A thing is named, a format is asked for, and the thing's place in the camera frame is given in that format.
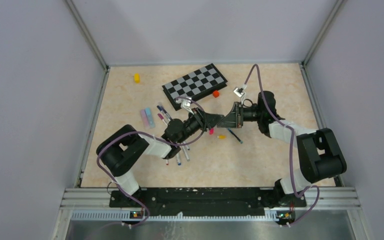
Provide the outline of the white marker with pink band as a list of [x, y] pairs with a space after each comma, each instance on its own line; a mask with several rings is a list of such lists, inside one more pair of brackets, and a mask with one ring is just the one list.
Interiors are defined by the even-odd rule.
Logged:
[[157, 115], [158, 115], [158, 117], [163, 121], [163, 123], [164, 123], [166, 126], [168, 126], [168, 122], [166, 121], [165, 117], [164, 117], [161, 113], [158, 113]]

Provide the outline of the purple whiteboard marker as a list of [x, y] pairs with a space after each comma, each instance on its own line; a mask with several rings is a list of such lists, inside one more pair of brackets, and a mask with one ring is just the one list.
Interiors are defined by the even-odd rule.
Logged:
[[165, 118], [170, 122], [173, 120], [173, 118], [169, 115], [169, 113], [165, 110], [165, 108], [159, 104], [156, 106], [158, 110], [165, 116]]

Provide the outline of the blue gel pen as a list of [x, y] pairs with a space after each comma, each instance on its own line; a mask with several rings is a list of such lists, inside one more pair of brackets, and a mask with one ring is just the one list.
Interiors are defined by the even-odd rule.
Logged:
[[243, 141], [237, 136], [237, 134], [235, 134], [230, 128], [227, 128], [227, 130], [236, 138], [239, 143], [243, 144]]

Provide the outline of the white marker grey cap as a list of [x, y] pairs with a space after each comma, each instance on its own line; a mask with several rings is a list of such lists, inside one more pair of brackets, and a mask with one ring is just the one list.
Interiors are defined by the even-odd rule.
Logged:
[[185, 155], [186, 161], [189, 162], [191, 160], [191, 158], [189, 156], [189, 153], [188, 153], [188, 151], [190, 150], [189, 146], [188, 145], [184, 145], [182, 147], [182, 150], [183, 150], [183, 153]]

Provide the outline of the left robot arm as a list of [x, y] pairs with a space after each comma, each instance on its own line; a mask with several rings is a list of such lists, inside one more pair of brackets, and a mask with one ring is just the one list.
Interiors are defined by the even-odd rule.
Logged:
[[196, 107], [186, 120], [169, 120], [160, 138], [126, 124], [97, 147], [98, 161], [106, 166], [112, 181], [123, 190], [121, 200], [127, 206], [134, 207], [141, 198], [139, 184], [131, 171], [137, 160], [142, 155], [169, 160], [186, 145], [189, 137], [198, 131], [205, 132], [216, 127], [224, 117]]

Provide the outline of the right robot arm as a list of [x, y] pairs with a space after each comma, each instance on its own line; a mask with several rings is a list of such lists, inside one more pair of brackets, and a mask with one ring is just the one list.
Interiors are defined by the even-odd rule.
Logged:
[[287, 206], [294, 195], [300, 198], [312, 184], [346, 172], [347, 163], [331, 129], [310, 129], [281, 118], [270, 91], [260, 92], [257, 102], [249, 106], [244, 104], [243, 88], [233, 92], [240, 101], [234, 102], [217, 127], [241, 128], [245, 122], [256, 122], [263, 135], [289, 144], [289, 176], [277, 180], [273, 192], [277, 205]]

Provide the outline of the white marker blue cap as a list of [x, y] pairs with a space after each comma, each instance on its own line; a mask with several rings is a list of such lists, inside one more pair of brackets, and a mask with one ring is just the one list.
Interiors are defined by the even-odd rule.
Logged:
[[178, 166], [181, 166], [182, 165], [182, 161], [181, 161], [181, 157], [180, 157], [180, 154], [176, 154], [176, 162], [177, 162], [177, 165]]

